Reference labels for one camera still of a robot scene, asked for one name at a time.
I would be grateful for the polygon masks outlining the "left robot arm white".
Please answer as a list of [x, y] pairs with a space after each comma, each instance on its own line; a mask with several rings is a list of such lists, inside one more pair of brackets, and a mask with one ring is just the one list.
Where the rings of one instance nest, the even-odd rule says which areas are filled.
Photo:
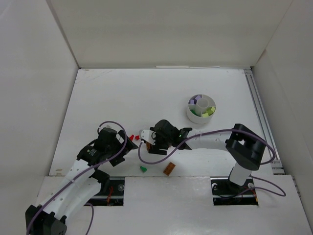
[[28, 235], [64, 235], [66, 221], [95, 195], [106, 192], [109, 174], [99, 166], [109, 162], [116, 166], [137, 145], [123, 130], [105, 127], [98, 138], [83, 147], [61, 184], [39, 205], [31, 205], [25, 212]]

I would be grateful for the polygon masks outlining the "pale yellow-green lego brick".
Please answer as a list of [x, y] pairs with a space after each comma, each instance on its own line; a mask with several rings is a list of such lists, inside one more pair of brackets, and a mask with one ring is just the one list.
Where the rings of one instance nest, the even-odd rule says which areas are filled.
[[202, 118], [208, 118], [208, 117], [212, 116], [215, 113], [215, 111], [216, 111], [215, 106], [208, 107], [207, 110], [201, 114], [201, 117]]

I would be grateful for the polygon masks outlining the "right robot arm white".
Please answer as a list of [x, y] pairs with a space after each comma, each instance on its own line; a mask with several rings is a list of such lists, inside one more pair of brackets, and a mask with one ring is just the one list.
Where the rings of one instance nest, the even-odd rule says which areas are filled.
[[259, 170], [266, 142], [243, 124], [235, 124], [231, 129], [205, 131], [185, 127], [178, 129], [163, 119], [140, 137], [151, 154], [166, 155], [169, 147], [177, 150], [215, 149], [228, 152], [235, 160], [228, 180], [243, 186], [254, 171]]

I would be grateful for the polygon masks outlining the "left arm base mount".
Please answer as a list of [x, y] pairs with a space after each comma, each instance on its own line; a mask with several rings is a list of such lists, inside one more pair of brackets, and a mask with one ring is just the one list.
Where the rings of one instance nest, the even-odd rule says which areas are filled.
[[103, 207], [123, 206], [124, 191], [125, 177], [110, 177], [109, 184], [102, 185], [100, 192], [94, 195], [88, 203]]

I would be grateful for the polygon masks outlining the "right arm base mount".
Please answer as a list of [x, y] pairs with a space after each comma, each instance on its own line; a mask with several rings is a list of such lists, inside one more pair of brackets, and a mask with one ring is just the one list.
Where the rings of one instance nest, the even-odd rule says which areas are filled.
[[239, 186], [227, 177], [211, 177], [211, 188], [214, 206], [257, 206], [258, 199], [251, 178], [246, 179], [243, 186]]

